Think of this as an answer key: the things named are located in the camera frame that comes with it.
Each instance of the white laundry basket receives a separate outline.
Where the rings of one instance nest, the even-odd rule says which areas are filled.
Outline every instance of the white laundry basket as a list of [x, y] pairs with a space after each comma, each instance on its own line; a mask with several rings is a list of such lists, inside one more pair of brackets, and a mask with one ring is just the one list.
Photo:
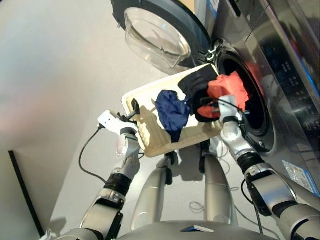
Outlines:
[[131, 106], [132, 100], [136, 99], [139, 103], [140, 115], [134, 116], [132, 120], [137, 121], [139, 143], [147, 157], [155, 157], [174, 150], [186, 148], [220, 134], [222, 129], [220, 121], [208, 123], [198, 122], [195, 115], [193, 115], [189, 116], [188, 123], [181, 132], [179, 142], [171, 143], [171, 137], [162, 126], [155, 106], [157, 97], [162, 90], [176, 91], [178, 98], [184, 100], [186, 95], [178, 87], [178, 83], [184, 77], [206, 65], [207, 64], [201, 65], [152, 82], [132, 90], [122, 97], [121, 101], [127, 115], [133, 111]]

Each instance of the black cloth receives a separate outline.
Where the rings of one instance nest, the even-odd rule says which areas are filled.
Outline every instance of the black cloth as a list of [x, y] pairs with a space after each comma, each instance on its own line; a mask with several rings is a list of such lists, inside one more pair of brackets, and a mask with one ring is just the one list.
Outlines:
[[198, 109], [204, 104], [201, 99], [209, 97], [207, 94], [208, 83], [218, 77], [211, 65], [207, 65], [198, 71], [184, 77], [179, 83], [179, 88], [188, 97], [188, 104], [191, 107], [190, 114], [195, 114], [199, 122], [208, 123], [216, 121], [215, 118], [207, 118], [198, 113]]

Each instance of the washing machine door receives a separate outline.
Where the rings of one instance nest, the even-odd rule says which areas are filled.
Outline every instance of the washing machine door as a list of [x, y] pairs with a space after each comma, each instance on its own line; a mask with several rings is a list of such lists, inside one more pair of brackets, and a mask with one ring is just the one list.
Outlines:
[[111, 0], [125, 41], [142, 59], [165, 73], [206, 63], [208, 31], [179, 0]]

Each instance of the red cloth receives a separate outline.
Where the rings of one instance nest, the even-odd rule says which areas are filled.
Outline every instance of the red cloth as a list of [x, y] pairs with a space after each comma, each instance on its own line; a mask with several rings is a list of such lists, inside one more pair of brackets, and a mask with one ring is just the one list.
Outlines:
[[[208, 83], [207, 94], [211, 98], [219, 98], [225, 95], [234, 95], [235, 104], [238, 108], [245, 110], [246, 101], [249, 100], [248, 93], [238, 73], [234, 71], [228, 75], [219, 75], [216, 80]], [[197, 111], [206, 118], [219, 118], [219, 112], [213, 112], [212, 106], [202, 106]]]

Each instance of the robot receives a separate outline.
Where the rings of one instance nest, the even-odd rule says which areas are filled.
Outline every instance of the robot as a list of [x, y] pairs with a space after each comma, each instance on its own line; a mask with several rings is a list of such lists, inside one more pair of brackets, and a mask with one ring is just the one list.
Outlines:
[[[235, 97], [227, 95], [216, 100], [223, 124], [221, 139], [243, 172], [255, 209], [263, 216], [274, 218], [287, 240], [320, 240], [320, 212], [309, 205], [297, 203], [292, 188], [246, 139], [243, 130], [245, 117], [235, 106]], [[123, 164], [121, 168], [113, 170], [84, 215], [80, 227], [58, 240], [117, 238], [126, 194], [140, 169], [140, 145], [136, 137], [138, 127], [136, 122], [130, 121], [140, 111], [136, 102], [132, 106], [134, 111], [128, 117], [107, 110], [98, 118], [100, 129], [118, 135], [116, 151], [123, 156]], [[170, 153], [157, 164], [142, 189], [133, 214], [133, 231], [119, 239], [273, 239], [236, 226], [237, 219], [226, 176], [219, 162], [208, 151], [204, 150], [202, 157], [206, 175], [204, 221], [160, 221], [164, 188], [172, 183], [171, 165], [176, 158]]]

